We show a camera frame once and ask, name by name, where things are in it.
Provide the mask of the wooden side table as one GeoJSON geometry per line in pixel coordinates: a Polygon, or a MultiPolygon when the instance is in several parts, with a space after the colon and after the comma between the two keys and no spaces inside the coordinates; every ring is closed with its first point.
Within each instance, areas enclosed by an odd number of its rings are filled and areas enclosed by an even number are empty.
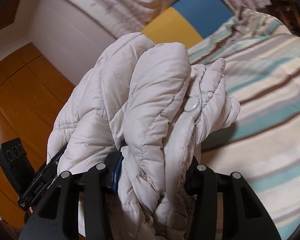
{"type": "Polygon", "coordinates": [[[300,6],[296,0],[270,0],[269,14],[277,17],[289,31],[300,37],[300,6]]]}

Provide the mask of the white quilted puffer jacket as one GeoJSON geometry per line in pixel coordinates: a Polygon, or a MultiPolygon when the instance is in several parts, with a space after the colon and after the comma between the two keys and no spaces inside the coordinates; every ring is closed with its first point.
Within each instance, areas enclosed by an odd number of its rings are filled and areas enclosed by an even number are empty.
{"type": "Polygon", "coordinates": [[[59,112],[47,158],[65,148],[58,172],[85,172],[115,149],[123,162],[108,199],[115,239],[187,239],[194,198],[185,192],[194,152],[237,119],[225,89],[226,61],[191,65],[181,43],[130,33],[111,44],[59,112]]]}

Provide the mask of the striped bed cover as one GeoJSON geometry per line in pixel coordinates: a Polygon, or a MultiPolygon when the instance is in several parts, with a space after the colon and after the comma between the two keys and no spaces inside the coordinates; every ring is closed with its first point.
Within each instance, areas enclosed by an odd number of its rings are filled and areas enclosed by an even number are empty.
{"type": "Polygon", "coordinates": [[[243,175],[282,239],[300,223],[300,37],[277,18],[239,7],[189,50],[192,64],[224,58],[236,121],[202,143],[201,161],[243,175]]]}

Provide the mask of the wooden wardrobe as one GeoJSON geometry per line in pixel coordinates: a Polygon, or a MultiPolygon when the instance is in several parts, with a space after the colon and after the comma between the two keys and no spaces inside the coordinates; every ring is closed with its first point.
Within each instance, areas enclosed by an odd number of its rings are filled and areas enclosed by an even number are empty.
{"type": "MultiPolygon", "coordinates": [[[[31,43],[0,61],[0,146],[20,138],[38,169],[46,159],[47,140],[56,116],[68,100],[70,83],[31,43]]],[[[0,216],[22,226],[24,212],[0,167],[0,216]]]]}

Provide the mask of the grey yellow blue headboard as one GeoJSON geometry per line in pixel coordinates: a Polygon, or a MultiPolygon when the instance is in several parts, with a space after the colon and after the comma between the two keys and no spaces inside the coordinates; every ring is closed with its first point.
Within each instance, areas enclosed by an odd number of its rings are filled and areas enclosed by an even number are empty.
{"type": "Polygon", "coordinates": [[[142,33],[156,44],[179,42],[189,49],[233,15],[222,0],[178,0],[151,20],[142,33]]]}

